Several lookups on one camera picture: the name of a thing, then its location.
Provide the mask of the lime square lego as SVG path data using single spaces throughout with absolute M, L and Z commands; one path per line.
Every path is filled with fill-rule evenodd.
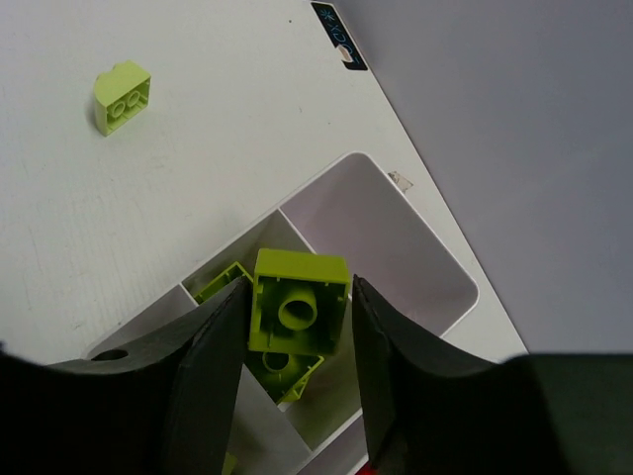
M 332 356 L 339 347 L 350 282 L 341 256 L 261 248 L 248 348 Z
M 299 400 L 313 373 L 324 363 L 320 355 L 248 351 L 245 364 L 276 405 Z

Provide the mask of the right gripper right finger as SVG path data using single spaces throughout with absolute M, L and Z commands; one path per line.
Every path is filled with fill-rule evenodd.
M 378 474 L 628 474 L 632 358 L 527 354 L 493 363 L 352 286 L 355 362 Z

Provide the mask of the lime long lego brick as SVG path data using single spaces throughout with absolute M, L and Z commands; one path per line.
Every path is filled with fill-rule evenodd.
M 209 282 L 204 283 L 200 288 L 193 292 L 192 297 L 198 304 L 203 304 L 219 293 L 233 280 L 241 277 L 247 278 L 249 282 L 253 281 L 252 276 L 246 271 L 246 269 L 238 261 L 235 261 L 224 271 L 213 277 Z

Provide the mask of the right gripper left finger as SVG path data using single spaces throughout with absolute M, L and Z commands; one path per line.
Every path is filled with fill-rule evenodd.
M 90 359 L 1 356 L 5 474 L 219 474 L 251 283 L 231 282 L 169 324 Z

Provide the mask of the pale lime lego brick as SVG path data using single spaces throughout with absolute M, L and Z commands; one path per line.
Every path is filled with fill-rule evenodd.
M 147 107 L 151 75 L 131 60 L 99 74 L 93 86 L 93 110 L 99 133 L 107 137 Z

